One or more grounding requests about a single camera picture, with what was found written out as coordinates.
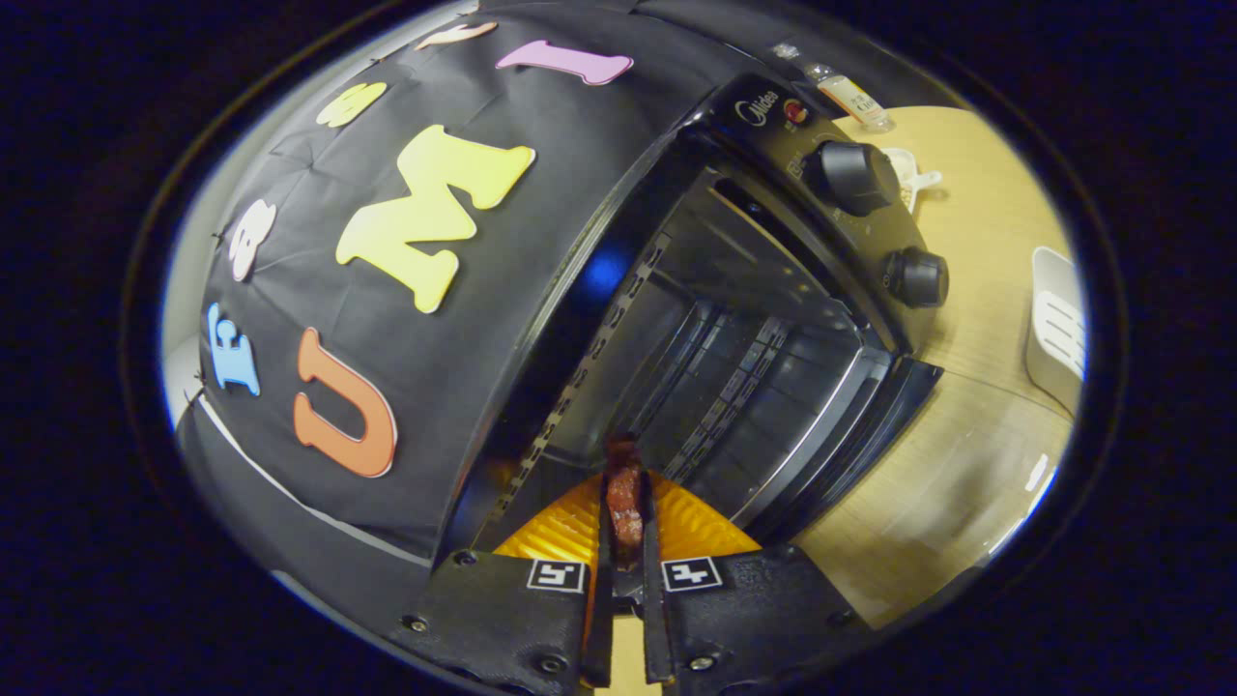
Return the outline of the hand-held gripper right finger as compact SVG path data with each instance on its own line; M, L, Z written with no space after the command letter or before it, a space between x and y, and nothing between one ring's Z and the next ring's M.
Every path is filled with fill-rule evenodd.
M870 623L794 543L748 537L646 476L644 674L667 695L772 695L870 645Z

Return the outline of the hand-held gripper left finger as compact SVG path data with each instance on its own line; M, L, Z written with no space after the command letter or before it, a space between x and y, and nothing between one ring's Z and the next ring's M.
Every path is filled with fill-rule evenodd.
M581 695L614 682L614 525L596 475L508 538L459 549L400 617L395 643L469 682Z

